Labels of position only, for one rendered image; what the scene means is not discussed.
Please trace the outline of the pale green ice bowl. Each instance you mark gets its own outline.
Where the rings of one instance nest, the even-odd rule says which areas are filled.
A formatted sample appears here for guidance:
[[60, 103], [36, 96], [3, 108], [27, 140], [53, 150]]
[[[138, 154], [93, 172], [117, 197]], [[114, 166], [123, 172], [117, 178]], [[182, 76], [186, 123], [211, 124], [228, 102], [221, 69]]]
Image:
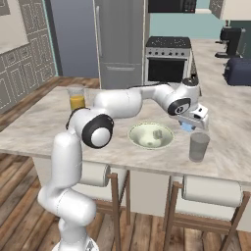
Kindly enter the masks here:
[[[163, 137], [157, 139], [153, 134], [155, 130], [160, 130], [163, 133]], [[127, 135], [134, 145], [148, 150], [165, 148], [174, 139], [174, 134], [168, 127], [157, 123], [141, 123], [134, 125]]]

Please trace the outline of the grey glass cup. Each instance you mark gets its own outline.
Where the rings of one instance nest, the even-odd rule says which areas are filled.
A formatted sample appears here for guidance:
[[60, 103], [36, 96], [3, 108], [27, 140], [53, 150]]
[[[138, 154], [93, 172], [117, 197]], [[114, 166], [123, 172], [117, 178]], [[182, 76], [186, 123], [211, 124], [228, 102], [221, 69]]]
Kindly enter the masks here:
[[189, 159], [193, 162], [202, 162], [210, 142], [208, 134], [194, 132], [190, 136]]

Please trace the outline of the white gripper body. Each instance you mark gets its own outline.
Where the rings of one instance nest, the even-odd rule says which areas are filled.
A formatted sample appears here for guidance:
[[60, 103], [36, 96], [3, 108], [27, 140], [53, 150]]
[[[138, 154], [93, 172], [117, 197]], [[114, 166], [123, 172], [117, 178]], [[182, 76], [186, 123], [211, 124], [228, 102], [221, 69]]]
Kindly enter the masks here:
[[209, 126], [209, 116], [206, 115], [204, 118], [202, 119], [194, 119], [194, 118], [186, 118], [183, 116], [179, 116], [178, 120], [181, 123], [187, 123], [189, 125], [194, 126], [195, 128], [200, 128], [200, 129], [204, 129], [207, 130], [208, 126]]

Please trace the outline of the grey wall cupboard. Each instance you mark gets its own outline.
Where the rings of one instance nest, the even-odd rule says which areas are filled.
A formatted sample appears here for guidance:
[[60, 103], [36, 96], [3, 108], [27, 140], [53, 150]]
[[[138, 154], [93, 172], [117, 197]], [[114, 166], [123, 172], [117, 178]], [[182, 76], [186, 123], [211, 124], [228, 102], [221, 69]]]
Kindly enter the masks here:
[[219, 20], [251, 21], [251, 0], [210, 0], [209, 10]]

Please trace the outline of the stainless steel fridge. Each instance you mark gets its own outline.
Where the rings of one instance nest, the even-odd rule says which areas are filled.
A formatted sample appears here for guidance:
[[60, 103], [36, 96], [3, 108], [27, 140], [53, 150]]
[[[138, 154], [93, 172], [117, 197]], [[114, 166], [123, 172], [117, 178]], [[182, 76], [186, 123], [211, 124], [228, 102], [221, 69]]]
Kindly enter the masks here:
[[143, 84], [148, 0], [93, 0], [102, 89]]

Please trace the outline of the silver oven with hob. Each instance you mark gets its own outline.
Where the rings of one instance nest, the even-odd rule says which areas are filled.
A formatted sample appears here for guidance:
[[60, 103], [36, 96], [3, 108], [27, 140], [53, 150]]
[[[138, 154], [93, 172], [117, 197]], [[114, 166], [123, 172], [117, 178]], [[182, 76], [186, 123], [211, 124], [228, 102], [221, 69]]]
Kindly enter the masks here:
[[145, 83], [167, 82], [179, 85], [189, 77], [191, 42], [182, 36], [151, 36], [145, 50]]

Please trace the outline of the black microwave oven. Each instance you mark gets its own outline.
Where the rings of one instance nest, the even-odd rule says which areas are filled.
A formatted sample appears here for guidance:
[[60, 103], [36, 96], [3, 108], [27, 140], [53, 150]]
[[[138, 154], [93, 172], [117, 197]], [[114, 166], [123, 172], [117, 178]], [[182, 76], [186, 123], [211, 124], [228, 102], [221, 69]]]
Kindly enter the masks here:
[[149, 13], [194, 14], [197, 0], [148, 0]]

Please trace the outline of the small light blue block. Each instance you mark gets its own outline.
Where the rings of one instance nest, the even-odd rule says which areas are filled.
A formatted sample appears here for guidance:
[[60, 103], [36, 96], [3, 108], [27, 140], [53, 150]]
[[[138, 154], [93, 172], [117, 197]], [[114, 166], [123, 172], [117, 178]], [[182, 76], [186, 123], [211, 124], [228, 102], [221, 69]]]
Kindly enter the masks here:
[[180, 126], [183, 130], [185, 130], [187, 132], [192, 132], [195, 129], [195, 127], [193, 125], [189, 125], [187, 123], [181, 123]]

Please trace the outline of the black coffee machine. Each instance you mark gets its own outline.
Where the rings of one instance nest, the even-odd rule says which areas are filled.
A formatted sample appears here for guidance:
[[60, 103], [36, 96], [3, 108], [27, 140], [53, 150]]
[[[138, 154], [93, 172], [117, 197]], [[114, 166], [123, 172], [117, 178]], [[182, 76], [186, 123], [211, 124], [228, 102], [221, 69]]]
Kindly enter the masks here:
[[240, 55], [237, 52], [240, 39], [246, 32], [244, 27], [231, 27], [224, 26], [221, 30], [219, 44], [226, 45], [225, 52], [217, 52], [215, 56], [217, 58], [239, 58]]

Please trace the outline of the white kitchen island base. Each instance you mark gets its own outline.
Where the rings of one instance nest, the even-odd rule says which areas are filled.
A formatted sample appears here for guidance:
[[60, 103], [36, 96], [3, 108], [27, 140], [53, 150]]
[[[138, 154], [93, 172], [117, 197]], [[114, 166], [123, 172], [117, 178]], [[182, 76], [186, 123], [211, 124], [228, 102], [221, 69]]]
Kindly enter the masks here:
[[[51, 160], [32, 158], [41, 186], [51, 177]], [[169, 176], [130, 171], [130, 209], [135, 213], [164, 217]], [[238, 230], [251, 232], [249, 201]]]

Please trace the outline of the wooden stool with white cushion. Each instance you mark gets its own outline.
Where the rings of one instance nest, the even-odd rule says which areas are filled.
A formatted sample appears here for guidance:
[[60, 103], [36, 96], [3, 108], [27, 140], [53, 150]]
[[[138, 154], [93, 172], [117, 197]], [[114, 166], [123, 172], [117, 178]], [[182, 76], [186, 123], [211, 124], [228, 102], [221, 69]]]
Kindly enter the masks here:
[[236, 180], [204, 176], [170, 176], [163, 231], [163, 251], [169, 251], [174, 226], [225, 237], [219, 251], [226, 251], [251, 198]]
[[83, 193], [92, 198], [97, 211], [114, 219], [116, 251], [122, 251], [120, 216], [125, 210], [126, 223], [130, 224], [130, 171], [108, 164], [84, 162], [80, 186]]

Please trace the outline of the glass of orange juice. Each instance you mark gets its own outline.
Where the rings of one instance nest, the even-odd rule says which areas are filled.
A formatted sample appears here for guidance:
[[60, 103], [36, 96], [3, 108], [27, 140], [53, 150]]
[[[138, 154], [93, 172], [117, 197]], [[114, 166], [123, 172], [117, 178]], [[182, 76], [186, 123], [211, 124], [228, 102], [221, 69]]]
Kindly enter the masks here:
[[84, 88], [82, 85], [70, 85], [68, 93], [72, 110], [85, 107]]

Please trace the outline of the dark blue toaster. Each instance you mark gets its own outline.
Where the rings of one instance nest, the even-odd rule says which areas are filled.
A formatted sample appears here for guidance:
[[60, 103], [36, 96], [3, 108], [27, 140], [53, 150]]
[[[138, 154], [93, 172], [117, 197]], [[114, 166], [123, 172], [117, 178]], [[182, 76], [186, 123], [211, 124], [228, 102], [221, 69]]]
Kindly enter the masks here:
[[251, 86], [251, 59], [230, 58], [224, 72], [226, 83], [231, 86]]

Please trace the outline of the grey panelled cupboard run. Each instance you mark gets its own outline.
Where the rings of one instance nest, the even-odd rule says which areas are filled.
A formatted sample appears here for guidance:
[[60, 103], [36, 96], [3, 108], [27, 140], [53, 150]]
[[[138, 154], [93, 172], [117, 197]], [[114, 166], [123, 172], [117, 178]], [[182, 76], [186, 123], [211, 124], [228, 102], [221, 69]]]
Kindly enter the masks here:
[[56, 72], [44, 0], [0, 0], [0, 114]]

